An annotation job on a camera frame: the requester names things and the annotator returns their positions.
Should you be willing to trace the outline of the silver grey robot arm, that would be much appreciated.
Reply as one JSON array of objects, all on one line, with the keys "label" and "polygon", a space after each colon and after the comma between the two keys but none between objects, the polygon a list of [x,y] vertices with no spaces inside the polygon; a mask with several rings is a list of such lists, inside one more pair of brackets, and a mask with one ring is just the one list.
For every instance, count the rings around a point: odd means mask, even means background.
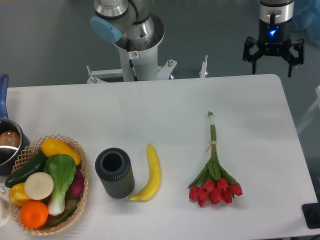
[{"label": "silver grey robot arm", "polygon": [[[160,75],[158,46],[165,29],[161,19],[150,11],[149,0],[96,0],[90,19],[91,28],[104,40],[113,43],[122,59],[126,81],[147,80]],[[281,57],[292,68],[304,62],[304,40],[291,40],[293,0],[259,2],[259,36],[247,37],[242,59],[256,72],[262,56]]]}]

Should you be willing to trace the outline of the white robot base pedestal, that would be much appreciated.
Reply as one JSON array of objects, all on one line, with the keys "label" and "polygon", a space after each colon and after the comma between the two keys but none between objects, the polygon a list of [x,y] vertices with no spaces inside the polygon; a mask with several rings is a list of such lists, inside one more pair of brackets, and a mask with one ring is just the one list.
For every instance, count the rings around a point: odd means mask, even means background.
[{"label": "white robot base pedestal", "polygon": [[121,39],[115,42],[121,68],[91,71],[87,66],[87,83],[100,84],[114,78],[122,78],[124,82],[173,80],[178,62],[170,58],[158,65],[158,46],[163,38],[163,32],[155,32],[148,41],[135,43]]}]

